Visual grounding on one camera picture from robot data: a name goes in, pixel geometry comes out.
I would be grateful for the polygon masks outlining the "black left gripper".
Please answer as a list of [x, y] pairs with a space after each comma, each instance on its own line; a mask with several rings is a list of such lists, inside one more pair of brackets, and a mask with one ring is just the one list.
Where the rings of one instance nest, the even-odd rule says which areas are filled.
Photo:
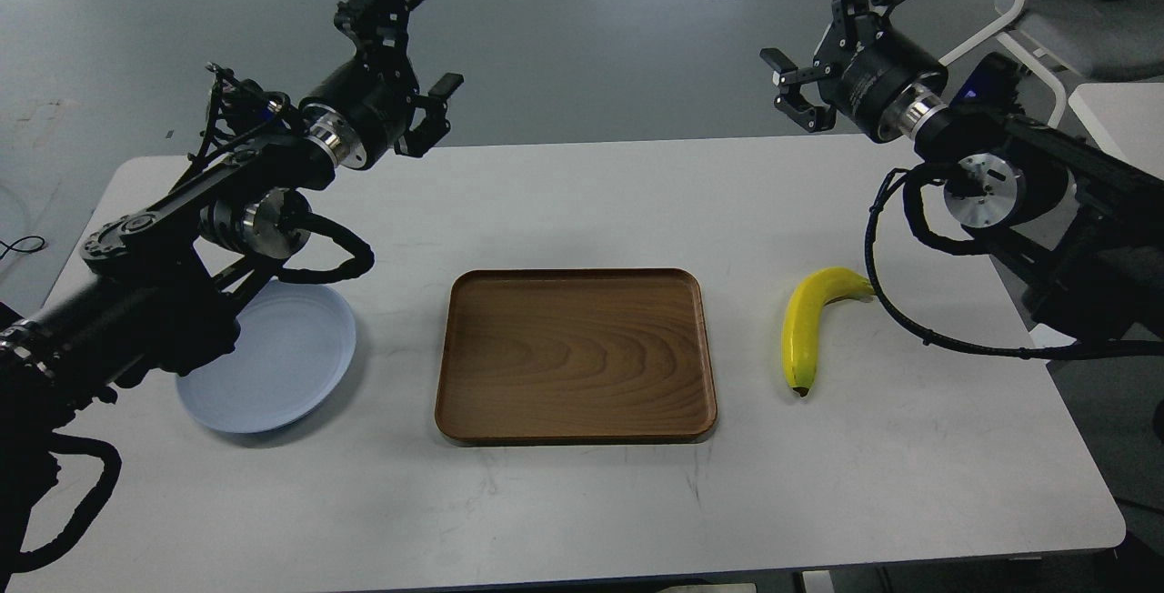
[[423, 158], [448, 136], [448, 103], [463, 75], [421, 92], [407, 55], [410, 16], [426, 0], [346, 0], [334, 26], [353, 57], [300, 101], [304, 137], [332, 165], [365, 171], [386, 153]]

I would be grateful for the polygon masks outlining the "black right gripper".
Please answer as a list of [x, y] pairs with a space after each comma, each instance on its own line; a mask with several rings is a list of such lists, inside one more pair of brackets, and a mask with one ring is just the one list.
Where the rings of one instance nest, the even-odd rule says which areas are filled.
[[[830, 24], [819, 38], [818, 63], [797, 68], [778, 47], [760, 59], [778, 89], [773, 106], [808, 133], [832, 130], [837, 113], [876, 143], [897, 140], [899, 96], [914, 84], [935, 93], [947, 87], [947, 68], [890, 26], [890, 13], [907, 0], [831, 0]], [[823, 106], [802, 87], [818, 83]]]

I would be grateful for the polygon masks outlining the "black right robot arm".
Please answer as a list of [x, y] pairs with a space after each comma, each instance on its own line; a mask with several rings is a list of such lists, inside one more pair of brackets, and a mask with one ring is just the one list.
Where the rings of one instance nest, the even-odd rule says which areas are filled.
[[[927, 345], [986, 356], [1090, 360], [1161, 354], [1161, 179], [989, 98], [942, 99], [947, 68], [890, 24], [906, 0], [831, 0], [799, 66], [776, 47], [778, 112], [809, 133], [846, 117], [874, 143], [906, 137], [918, 165], [886, 175], [864, 257], [878, 302]], [[876, 271], [878, 217], [899, 192], [908, 227], [947, 255], [989, 255], [1025, 285], [1023, 308], [1067, 346], [982, 346], [923, 327]]]

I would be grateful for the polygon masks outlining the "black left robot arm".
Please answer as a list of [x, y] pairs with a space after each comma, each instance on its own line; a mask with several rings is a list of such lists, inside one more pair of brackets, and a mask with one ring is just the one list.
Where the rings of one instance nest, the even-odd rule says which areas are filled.
[[3, 308], [3, 583], [61, 559], [112, 497], [122, 459], [63, 433], [76, 414], [151, 370], [187, 375], [232, 352], [237, 316], [274, 278], [328, 285], [371, 268], [369, 245], [317, 216], [304, 191], [386, 153], [419, 158], [449, 133], [463, 76], [423, 91], [407, 52], [424, 1], [338, 3], [334, 24], [355, 51], [298, 104], [208, 64], [187, 170], [80, 241], [86, 285], [30, 317]]

